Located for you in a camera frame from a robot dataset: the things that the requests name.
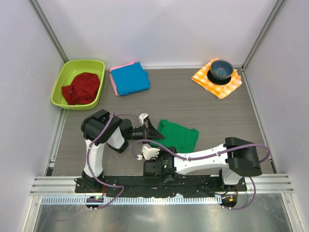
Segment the green t shirt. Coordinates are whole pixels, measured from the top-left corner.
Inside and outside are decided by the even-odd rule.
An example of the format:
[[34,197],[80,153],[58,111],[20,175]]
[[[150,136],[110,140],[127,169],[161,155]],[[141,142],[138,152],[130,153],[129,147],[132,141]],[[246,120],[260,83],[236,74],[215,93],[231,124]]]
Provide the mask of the green t shirt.
[[152,139],[165,147],[175,147],[180,153],[191,153],[194,151],[198,141],[199,131],[188,129],[179,124],[160,120],[157,130],[165,137],[164,139]]

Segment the blue t shirt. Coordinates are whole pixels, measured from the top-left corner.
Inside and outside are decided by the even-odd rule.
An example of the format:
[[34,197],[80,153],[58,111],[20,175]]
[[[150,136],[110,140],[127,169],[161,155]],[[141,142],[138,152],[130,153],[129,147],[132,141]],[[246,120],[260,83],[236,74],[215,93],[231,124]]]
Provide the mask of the blue t shirt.
[[140,62],[112,71],[114,81],[120,96],[148,90],[150,80]]

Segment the pink t shirt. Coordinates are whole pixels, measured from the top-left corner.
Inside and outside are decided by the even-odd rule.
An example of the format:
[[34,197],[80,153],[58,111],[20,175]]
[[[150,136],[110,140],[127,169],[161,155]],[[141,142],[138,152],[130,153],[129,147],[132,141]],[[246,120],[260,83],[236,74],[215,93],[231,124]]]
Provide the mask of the pink t shirt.
[[109,69],[109,72],[110,72],[110,74],[109,74],[110,82],[111,82],[111,84],[112,84],[112,87],[113,87],[113,90],[114,90],[114,93],[115,93],[116,96],[120,96],[120,95],[119,95],[119,93],[118,93],[117,86],[116,86],[116,83],[115,83],[114,78],[113,78],[113,75],[112,75],[112,71],[113,71],[113,70],[120,69],[120,68],[122,68],[122,67],[126,67],[126,66],[129,66],[129,65],[133,65],[133,64],[135,64],[135,63],[136,63],[135,61],[132,61],[132,62],[127,63],[127,64],[125,64],[125,65],[115,66],[115,67],[112,67],[112,68]]

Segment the orange checkered cloth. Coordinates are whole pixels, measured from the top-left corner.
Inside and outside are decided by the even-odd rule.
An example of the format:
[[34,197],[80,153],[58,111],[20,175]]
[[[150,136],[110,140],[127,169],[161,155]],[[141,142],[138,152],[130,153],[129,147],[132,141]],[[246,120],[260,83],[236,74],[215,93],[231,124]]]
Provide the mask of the orange checkered cloth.
[[218,58],[212,59],[207,64],[205,64],[200,70],[198,70],[191,79],[206,89],[208,92],[212,93],[218,99],[224,99],[234,90],[241,86],[242,80],[241,76],[238,74],[237,70],[234,69],[231,75],[231,80],[225,85],[218,85],[210,81],[207,74],[211,70],[211,64],[219,60]]

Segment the dark blue ceramic bowl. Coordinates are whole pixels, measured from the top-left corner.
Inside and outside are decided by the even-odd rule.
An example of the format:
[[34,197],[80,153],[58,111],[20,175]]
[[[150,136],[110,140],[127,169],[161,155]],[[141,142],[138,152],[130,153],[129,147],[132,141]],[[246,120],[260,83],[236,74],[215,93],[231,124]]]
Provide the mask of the dark blue ceramic bowl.
[[234,67],[226,60],[215,60],[211,63],[210,72],[215,79],[225,80],[229,78],[234,71]]

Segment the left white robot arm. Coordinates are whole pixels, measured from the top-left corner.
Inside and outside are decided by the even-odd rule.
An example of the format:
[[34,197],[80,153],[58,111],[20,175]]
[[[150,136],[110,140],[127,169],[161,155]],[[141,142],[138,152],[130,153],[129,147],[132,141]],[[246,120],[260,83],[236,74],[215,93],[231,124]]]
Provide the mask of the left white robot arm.
[[134,127],[130,119],[122,119],[102,109],[87,117],[81,124],[86,143],[86,163],[82,176],[75,179],[76,193],[97,193],[104,188],[118,189],[120,186],[104,180],[103,153],[108,146],[117,153],[124,152],[130,140],[163,140],[162,135],[151,123],[149,115],[143,113],[137,118],[140,125]]

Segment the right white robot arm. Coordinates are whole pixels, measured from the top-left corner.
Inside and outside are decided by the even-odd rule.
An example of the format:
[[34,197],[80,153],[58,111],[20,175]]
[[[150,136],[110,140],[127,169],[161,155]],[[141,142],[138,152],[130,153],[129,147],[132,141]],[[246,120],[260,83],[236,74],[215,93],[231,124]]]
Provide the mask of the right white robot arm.
[[217,168],[218,185],[224,191],[231,190],[242,177],[262,174],[256,144],[236,137],[225,138],[224,144],[214,148],[191,153],[144,144],[137,159],[144,160],[144,176],[160,176],[165,182],[195,171]]

